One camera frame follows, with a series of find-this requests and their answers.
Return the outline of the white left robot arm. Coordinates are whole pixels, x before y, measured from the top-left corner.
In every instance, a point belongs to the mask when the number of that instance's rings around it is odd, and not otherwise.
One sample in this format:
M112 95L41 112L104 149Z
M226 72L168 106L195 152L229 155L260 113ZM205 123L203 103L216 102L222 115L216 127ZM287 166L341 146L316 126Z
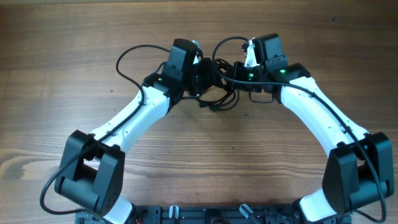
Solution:
M167 61L139 85L136 97L106 124L67 139L54 190L105 223L137 223L136 207L121 196L125 158L150 126L183 99L200 96L208 78L200 68L210 63L194 40L175 39Z

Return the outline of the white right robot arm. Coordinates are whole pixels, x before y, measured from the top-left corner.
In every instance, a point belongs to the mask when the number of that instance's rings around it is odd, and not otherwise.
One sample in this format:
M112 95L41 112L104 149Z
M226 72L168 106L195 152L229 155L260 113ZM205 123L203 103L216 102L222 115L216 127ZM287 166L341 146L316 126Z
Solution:
M289 65L277 34L242 44L244 62L228 76L241 90L270 93L295 113L320 142L327 156L321 189L301 198L307 223L318 223L359 210L394 193L392 143L371 134L339 110L301 64Z

